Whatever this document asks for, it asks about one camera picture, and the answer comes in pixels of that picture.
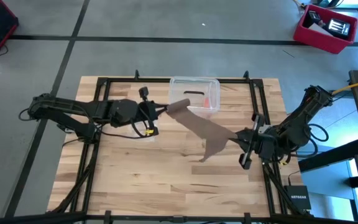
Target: gray floor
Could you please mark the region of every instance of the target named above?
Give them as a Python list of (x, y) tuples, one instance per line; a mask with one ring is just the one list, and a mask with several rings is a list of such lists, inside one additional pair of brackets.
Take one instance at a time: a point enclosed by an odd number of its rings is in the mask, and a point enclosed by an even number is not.
[[(16, 34), (70, 36), (83, 0), (4, 2), (21, 23)], [(300, 16), (291, 0), (90, 0), (79, 35), (292, 40)], [(67, 44), (9, 40), (9, 53), (0, 57), (0, 216), (37, 126), (19, 121), (17, 114), (33, 96), (51, 90)], [(248, 70), (254, 78), (279, 78), (291, 112), (309, 85), (327, 90), (347, 85), (348, 71), (358, 69), (358, 47), (333, 55), (304, 46), (76, 42), (58, 96), (73, 98), (83, 75), (133, 76), (135, 69), (142, 76), (241, 77)], [(331, 137), (323, 146), (336, 147), (358, 134), (355, 109), (352, 100), (342, 99), (315, 117), (313, 122), (323, 124)], [(64, 134), (48, 123), (16, 215), (45, 211), (63, 140)], [(333, 171), (338, 188), (342, 176), (336, 172), (341, 169)], [(308, 175), (305, 182), (313, 179)], [(312, 185), (310, 191), (324, 193)], [(322, 200), (314, 201), (317, 210), (323, 208)]]

